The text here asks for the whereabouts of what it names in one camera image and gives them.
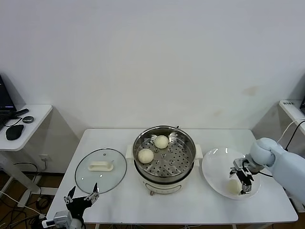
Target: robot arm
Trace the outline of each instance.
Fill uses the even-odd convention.
[[[44,228],[53,227],[66,229],[83,229],[84,219],[82,218],[86,208],[89,208],[99,197],[97,183],[93,188],[93,192],[86,197],[73,198],[75,186],[70,190],[67,197],[64,197],[68,211],[57,212],[53,220],[45,220],[42,222]]]
[[[251,191],[252,175],[266,168],[273,178],[291,194],[305,203],[305,159],[285,151],[276,141],[261,138],[252,145],[250,154],[233,162],[230,175],[242,183],[241,195]]]

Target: floor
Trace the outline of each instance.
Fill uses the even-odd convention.
[[[0,173],[0,189],[4,186],[5,182],[9,179],[9,177],[6,174]],[[62,177],[61,176],[42,176],[39,186],[44,186],[44,187],[59,187],[61,183]],[[18,181],[14,180],[10,187],[7,189],[6,193],[9,194],[12,198],[14,199],[19,199],[23,192],[25,191],[25,187],[20,184]],[[31,198],[29,199],[28,203],[32,203],[36,201],[38,198],[38,195],[32,195]],[[8,197],[2,197],[1,200],[5,202],[7,205],[14,207],[15,202],[9,199]],[[9,223],[10,223],[10,218],[11,216],[14,218],[16,217],[19,212],[13,212],[13,215],[11,215],[11,212],[13,208],[8,207],[3,204],[3,202],[0,201],[0,229],[6,228]],[[36,209],[35,203],[29,205],[29,207]],[[45,208],[42,210],[42,213],[47,213],[49,207]],[[24,209],[23,210],[26,213],[26,216],[33,216],[37,213],[33,212],[30,209]],[[14,221],[12,222],[17,222],[19,220],[22,220],[25,218],[24,213],[20,213]],[[29,225],[29,220],[26,221],[27,225],[25,222],[21,223],[16,223],[11,226],[11,229],[30,229],[31,226]],[[249,225],[237,225],[238,229],[245,229]],[[93,229],[95,225],[93,224],[87,224],[87,229]],[[196,229],[231,229],[231,225],[204,225],[204,226],[192,226],[196,227]],[[100,229],[184,229],[183,225],[100,225]],[[273,226],[269,226],[268,229],[305,229],[305,213],[300,213],[299,214],[299,220],[294,223],[282,223],[282,224],[274,224]]]

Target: white plate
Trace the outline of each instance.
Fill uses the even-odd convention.
[[[219,148],[206,153],[202,161],[202,171],[206,181],[216,192],[231,199],[250,198],[258,192],[258,189],[261,186],[260,177],[254,176],[252,190],[249,194],[234,195],[227,190],[226,186],[230,179],[239,181],[236,174],[231,178],[229,178],[229,175],[231,171],[230,168],[233,167],[233,161],[241,157],[244,157],[244,155],[233,149]]]

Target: electrical outlet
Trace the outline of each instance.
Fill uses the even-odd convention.
[[[51,158],[47,154],[39,154],[39,157],[42,161],[51,161]]]

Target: laptop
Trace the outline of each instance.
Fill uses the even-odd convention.
[[[0,130],[15,111],[17,111],[16,107],[0,75]]]

